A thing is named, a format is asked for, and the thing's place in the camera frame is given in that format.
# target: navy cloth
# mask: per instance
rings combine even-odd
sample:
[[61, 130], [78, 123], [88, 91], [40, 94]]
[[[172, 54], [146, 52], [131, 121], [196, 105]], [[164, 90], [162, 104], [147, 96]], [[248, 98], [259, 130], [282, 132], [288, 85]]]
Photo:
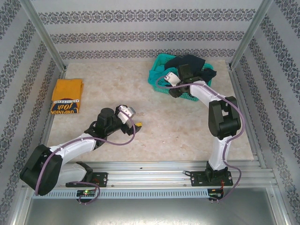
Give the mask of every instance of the navy cloth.
[[202, 70], [205, 64], [205, 60], [193, 55], [185, 55], [182, 58], [175, 57], [174, 59], [168, 61], [165, 64], [165, 70], [172, 67], [177, 68], [178, 66], [186, 65], [186, 64], [190, 66], [191, 72], [193, 73], [194, 77], [199, 76], [206, 83], [208, 83], [208, 81], [210, 81], [212, 78], [214, 78], [217, 75], [217, 72], [210, 68], [206, 68]]
[[175, 57], [174, 59], [168, 61], [165, 64], [165, 69], [175, 67], [177, 68], [178, 66], [188, 64], [191, 68], [191, 71], [193, 74], [195, 74], [198, 71], [201, 71], [204, 64], [205, 60], [201, 59], [199, 57], [196, 57], [194, 55], [185, 55], [182, 58], [181, 57]]

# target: wire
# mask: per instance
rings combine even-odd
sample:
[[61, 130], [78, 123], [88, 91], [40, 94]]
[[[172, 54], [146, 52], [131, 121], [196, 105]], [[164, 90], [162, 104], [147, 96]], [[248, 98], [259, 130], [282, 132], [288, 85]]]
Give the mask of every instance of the wire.
[[221, 194], [224, 194], [224, 181], [223, 180], [221, 180], [221, 184], [222, 184], [222, 187], [220, 188], [220, 190], [222, 190]]
[[181, 88], [181, 87], [187, 87], [187, 86], [200, 86], [200, 87], [203, 87], [203, 88], [205, 88], [206, 90], [208, 90], [211, 94], [215, 95], [217, 98], [219, 98], [219, 99], [223, 100], [224, 102], [226, 102], [227, 104], [231, 105], [231, 106], [238, 112], [238, 114], [240, 115], [240, 119], [241, 119], [241, 121], [242, 121], [242, 130], [241, 130], [237, 135], [233, 136], [232, 138], [228, 139], [228, 140], [225, 142], [224, 149], [223, 149], [223, 155], [222, 155], [222, 160], [223, 160], [224, 164], [225, 164], [226, 166], [232, 168], [232, 169], [235, 169], [235, 170], [239, 171], [240, 174], [239, 174], [239, 177], [238, 177], [237, 181], [235, 182], [234, 186], [231, 188], [231, 190], [228, 192], [227, 195], [225, 195], [222, 199], [219, 200], [219, 202], [220, 202], [220, 201], [224, 200], [225, 198], [227, 198], [227, 197], [234, 191], [234, 189], [235, 189], [236, 186], [239, 184], [240, 179], [241, 179], [241, 177], [242, 177], [242, 171], [241, 171], [239, 168], [237, 168], [236, 166], [233, 166], [233, 165], [229, 165], [229, 164], [225, 161], [225, 154], [226, 154], [226, 150], [227, 150], [228, 144], [229, 144], [231, 141], [233, 141], [234, 139], [240, 137], [240, 136], [243, 134], [243, 132], [245, 131], [245, 118], [244, 118], [242, 112], [238, 109], [238, 107], [237, 107], [235, 104], [233, 104], [232, 102], [228, 101], [228, 100], [225, 99], [224, 97], [220, 96], [217, 92], [215, 92], [211, 87], [209, 87], [209, 86], [206, 85], [206, 84], [201, 84], [201, 83], [186, 83], [186, 84], [181, 84], [181, 85], [178, 85], [178, 86], [175, 86], [175, 87], [164, 87], [164, 86], [159, 86], [159, 85], [158, 85], [158, 82], [159, 82], [160, 79], [163, 79], [163, 78], [166, 78], [166, 76], [161, 76], [160, 78], [158, 78], [158, 79], [156, 80], [155, 84], [156, 84], [156, 86], [157, 86], [158, 88], [162, 88], [162, 89], [175, 89], [175, 88]]
[[[38, 196], [38, 189], [39, 189], [39, 186], [41, 184], [41, 180], [42, 180], [42, 177], [43, 177], [43, 174], [45, 172], [45, 169], [50, 161], [50, 159], [59, 151], [61, 151], [63, 148], [75, 143], [75, 142], [81, 142], [83, 140], [97, 140], [97, 141], [102, 141], [102, 142], [106, 142], [106, 143], [109, 143], [109, 144], [112, 144], [112, 145], [117, 145], [117, 146], [123, 146], [123, 145], [126, 145], [126, 144], [129, 144], [133, 141], [133, 139], [135, 138], [135, 134], [136, 134], [136, 131], [135, 131], [135, 123], [133, 122], [133, 120], [130, 118], [130, 116], [128, 116], [125, 112], [123, 112], [122, 110], [120, 110], [120, 113], [124, 114], [125, 116], [127, 116], [127, 118], [129, 119], [129, 121], [132, 123], [132, 126], [133, 126], [133, 134], [132, 134], [132, 138], [128, 141], [128, 142], [125, 142], [125, 143], [113, 143], [113, 142], [110, 142], [108, 140], [105, 140], [105, 139], [102, 139], [102, 138], [98, 138], [98, 137], [84, 137], [84, 138], [77, 138], [77, 139], [74, 139], [74, 140], [71, 140], [67, 143], [65, 143], [64, 145], [62, 145], [60, 148], [56, 149], [54, 152], [51, 153], [51, 155], [47, 158], [47, 160], [45, 161], [43, 167], [42, 167], [42, 170], [38, 176], [38, 179], [37, 179], [37, 185], [36, 185], [36, 189], [35, 189], [35, 195]], [[94, 183], [88, 183], [88, 182], [82, 182], [82, 181], [72, 181], [71, 183], [78, 183], [78, 184], [87, 184], [87, 185], [92, 185], [92, 186], [95, 186], [99, 192], [98, 192], [98, 195], [89, 201], [90, 202], [93, 202], [95, 201], [99, 194], [100, 194], [100, 187], [97, 185], [97, 184], [94, 184]]]
[[100, 181], [97, 178], [92, 179], [92, 181], [93, 180], [96, 182], [96, 184], [100, 184]]

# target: folded yellow shirt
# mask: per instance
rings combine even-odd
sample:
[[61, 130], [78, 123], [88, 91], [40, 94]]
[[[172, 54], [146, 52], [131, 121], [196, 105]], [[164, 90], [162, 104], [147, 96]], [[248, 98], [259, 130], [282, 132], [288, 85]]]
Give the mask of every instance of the folded yellow shirt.
[[51, 114], [79, 113], [82, 79], [58, 79], [52, 94]]

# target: teal basket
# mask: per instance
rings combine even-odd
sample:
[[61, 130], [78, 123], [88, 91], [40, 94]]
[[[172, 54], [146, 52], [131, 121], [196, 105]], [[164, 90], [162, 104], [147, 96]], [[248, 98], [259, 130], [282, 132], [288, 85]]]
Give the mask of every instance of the teal basket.
[[[168, 55], [168, 54], [159, 54], [153, 64], [153, 67], [152, 67], [152, 71], [156, 71], [156, 72], [159, 72], [159, 73], [162, 73], [164, 70], [165, 70], [165, 67], [164, 65], [174, 59], [176, 56], [175, 55]], [[208, 64], [208, 63], [205, 63], [204, 66], [203, 66], [203, 69], [206, 69], [206, 68], [210, 68], [210, 69], [214, 69], [213, 66], [211, 64]], [[169, 69], [170, 72], [173, 72], [177, 75], [177, 69], [175, 68], [170, 68]], [[169, 94], [169, 90], [168, 89], [162, 89], [162, 88], [158, 88], [155, 84], [156, 80], [155, 79], [148, 79], [148, 83], [151, 84], [153, 86], [153, 89], [155, 91], [158, 91], [158, 92], [162, 92], [162, 93], [165, 93], [165, 94]], [[166, 81], [162, 81], [160, 80], [158, 82], [159, 86], [166, 86], [168, 84], [168, 82]], [[181, 98], [185, 98], [185, 99], [188, 99], [188, 100], [192, 100], [192, 101], [199, 101], [199, 99], [197, 99], [196, 97], [191, 97], [189, 96], [187, 93], [183, 93], [181, 95]]]

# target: metal frame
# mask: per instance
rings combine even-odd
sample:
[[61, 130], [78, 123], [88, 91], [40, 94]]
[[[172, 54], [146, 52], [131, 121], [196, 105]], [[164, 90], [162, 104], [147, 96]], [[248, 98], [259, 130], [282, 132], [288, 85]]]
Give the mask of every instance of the metal frame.
[[[43, 23], [41, 22], [37, 12], [35, 11], [30, 0], [20, 0], [21, 5], [24, 7], [26, 13], [30, 17], [32, 23], [39, 32], [42, 40], [45, 42], [49, 52], [55, 59], [55, 62], [59, 66], [61, 78], [65, 76], [66, 66], [64, 65], [57, 49], [55, 48], [49, 34], [47, 33]], [[235, 160], [229, 161], [229, 164], [239, 167], [243, 176], [240, 184], [237, 188], [266, 188], [269, 201], [273, 210], [275, 220], [278, 225], [287, 224], [290, 225], [291, 221], [288, 217], [283, 198], [279, 191], [277, 180], [272, 169], [267, 169], [264, 163], [263, 156], [259, 151], [259, 145], [255, 138], [254, 130], [249, 123], [250, 116], [248, 114], [245, 100], [242, 96], [240, 86], [237, 82], [235, 71], [232, 70], [236, 67], [241, 56], [243, 55], [250, 39], [256, 31], [259, 23], [261, 22], [266, 11], [270, 7], [272, 0], [262, 0], [262, 3], [257, 10], [244, 38], [241, 41], [231, 63], [228, 65], [228, 72], [232, 81], [235, 96], [238, 100], [239, 108], [246, 116], [246, 132], [248, 135], [249, 143], [253, 151], [254, 160]], [[54, 116], [51, 115], [46, 123], [46, 128], [43, 137], [43, 144], [47, 144], [50, 134], [52, 122]], [[133, 192], [137, 190], [155, 191], [195, 191], [195, 190], [207, 190], [208, 187], [192, 187], [190, 178], [187, 177], [184, 171], [204, 170], [206, 162], [194, 161], [194, 162], [103, 162], [103, 163], [88, 163], [96, 172], [108, 172], [107, 187], [102, 188], [106, 192]], [[231, 170], [233, 181], [238, 177], [238, 172]], [[75, 188], [56, 187], [53, 191], [56, 193], [62, 193], [66, 190], [76, 190]], [[25, 223], [27, 213], [30, 208], [30, 202], [32, 198], [39, 198], [34, 196], [34, 191], [26, 186], [22, 186], [20, 191], [15, 211], [13, 213], [13, 219], [11, 225], [21, 225]], [[62, 199], [64, 195], [59, 195], [57, 198]]]
[[[61, 78], [65, 76], [65, 71], [61, 73]], [[242, 97], [240, 86], [236, 80], [234, 71], [229, 70], [230, 79], [232, 81], [233, 89], [238, 100], [239, 108], [246, 116], [246, 132], [248, 135], [251, 149], [254, 151], [254, 160], [234, 160], [228, 163], [239, 167], [242, 170], [243, 176], [237, 188], [265, 188], [269, 197], [269, 201], [273, 210], [273, 215], [278, 225], [290, 225], [291, 221], [288, 217], [275, 174], [272, 169], [267, 169], [263, 160], [263, 156], [259, 151], [257, 140], [254, 138], [255, 133], [249, 124], [249, 114], [246, 110], [246, 103]], [[53, 122], [53, 115], [48, 118], [46, 130], [44, 132], [43, 144], [47, 144]], [[205, 161], [193, 162], [89, 162], [88, 165], [96, 172], [107, 172], [109, 177], [107, 179], [107, 187], [101, 188], [107, 193], [116, 193], [116, 195], [107, 196], [106, 198], [118, 198], [118, 193], [133, 193], [141, 190], [145, 192], [195, 192], [199, 190], [207, 190], [208, 187], [192, 187], [191, 181], [184, 171], [203, 171], [206, 167]], [[231, 170], [232, 178], [235, 181], [239, 173]], [[53, 192], [57, 196], [51, 197], [57, 199], [64, 199], [64, 195], [60, 193], [68, 191], [75, 191], [83, 188], [66, 188], [65, 186], [56, 187]], [[23, 185], [16, 208], [13, 214], [11, 225], [21, 225], [25, 223], [27, 213], [30, 208], [32, 198], [39, 198], [34, 196], [34, 191], [27, 185]]]
[[247, 48], [250, 40], [252, 39], [254, 33], [256, 32], [259, 24], [263, 20], [265, 14], [267, 13], [269, 7], [271, 6], [273, 0], [262, 0], [261, 5], [259, 6], [256, 14], [254, 15], [253, 20], [251, 21], [242, 41], [240, 42], [239, 47], [237, 48], [231, 62], [230, 67], [235, 68], [239, 63], [245, 49]]
[[30, 18], [32, 24], [36, 28], [38, 34], [40, 35], [42, 41], [50, 52], [52, 58], [54, 59], [56, 65], [60, 69], [61, 72], [64, 72], [66, 65], [62, 60], [59, 51], [56, 49], [50, 35], [48, 34], [41, 18], [36, 12], [35, 8], [32, 5], [31, 0], [20, 0], [20, 4], [24, 8], [27, 16]]

